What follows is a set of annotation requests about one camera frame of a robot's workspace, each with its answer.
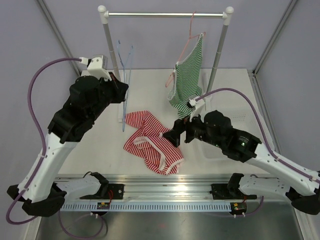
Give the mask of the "blue wire hanger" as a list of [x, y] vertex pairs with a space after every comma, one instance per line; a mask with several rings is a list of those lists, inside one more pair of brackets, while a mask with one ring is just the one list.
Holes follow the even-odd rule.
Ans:
[[[122, 82], [130, 85], [131, 82], [131, 75], [132, 75], [132, 65], [133, 65], [133, 58], [134, 58], [134, 47], [131, 45], [130, 50], [127, 54], [125, 60], [121, 57], [121, 42], [118, 40], [117, 42], [117, 54], [120, 60], [120, 65], [122, 67]], [[118, 108], [118, 122], [122, 124], [122, 132], [125, 132], [126, 128], [126, 114], [127, 114], [127, 105], [128, 105], [128, 98], [129, 98], [129, 89], [126, 91], [125, 94], [125, 101], [122, 102], [122, 106]]]

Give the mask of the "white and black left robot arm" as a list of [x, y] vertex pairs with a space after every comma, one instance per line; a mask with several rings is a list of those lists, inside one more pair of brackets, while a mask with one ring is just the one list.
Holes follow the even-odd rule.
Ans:
[[45, 137], [42, 151], [23, 182], [8, 187], [8, 195], [22, 202], [24, 212], [33, 217], [50, 217], [66, 200], [100, 200], [110, 197], [109, 181], [98, 172], [69, 182], [54, 182], [68, 155], [110, 104], [125, 101], [129, 85], [114, 75], [110, 80], [85, 75], [69, 88], [69, 97], [57, 111]]

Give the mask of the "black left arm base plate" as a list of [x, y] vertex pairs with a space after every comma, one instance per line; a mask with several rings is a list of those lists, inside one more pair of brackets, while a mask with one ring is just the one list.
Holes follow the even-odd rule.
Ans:
[[125, 185], [121, 183], [103, 184], [95, 194], [80, 197], [82, 200], [122, 200]]

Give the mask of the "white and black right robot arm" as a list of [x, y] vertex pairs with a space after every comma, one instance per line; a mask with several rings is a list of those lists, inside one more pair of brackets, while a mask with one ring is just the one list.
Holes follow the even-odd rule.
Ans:
[[284, 198], [303, 213], [319, 214], [320, 173], [276, 153], [251, 133], [234, 128], [231, 120], [221, 112], [211, 111], [204, 118], [177, 119], [163, 137], [177, 148], [182, 133], [185, 133], [185, 143], [197, 139], [219, 148], [231, 160], [258, 167], [273, 176], [259, 178], [234, 173], [226, 189], [230, 197]]

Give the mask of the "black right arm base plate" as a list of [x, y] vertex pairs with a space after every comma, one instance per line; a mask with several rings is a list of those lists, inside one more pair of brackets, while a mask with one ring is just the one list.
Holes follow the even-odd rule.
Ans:
[[210, 187], [209, 193], [214, 200], [256, 200], [258, 198], [255, 194], [246, 195], [227, 183], [213, 183]]

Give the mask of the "red striped tank top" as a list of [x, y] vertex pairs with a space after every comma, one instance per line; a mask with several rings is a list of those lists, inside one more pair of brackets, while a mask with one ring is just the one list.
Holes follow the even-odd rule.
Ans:
[[136, 129], [123, 149], [144, 160], [146, 167], [159, 175], [173, 175], [180, 171], [184, 156], [163, 134], [166, 128], [150, 111], [142, 110], [125, 115], [125, 123]]

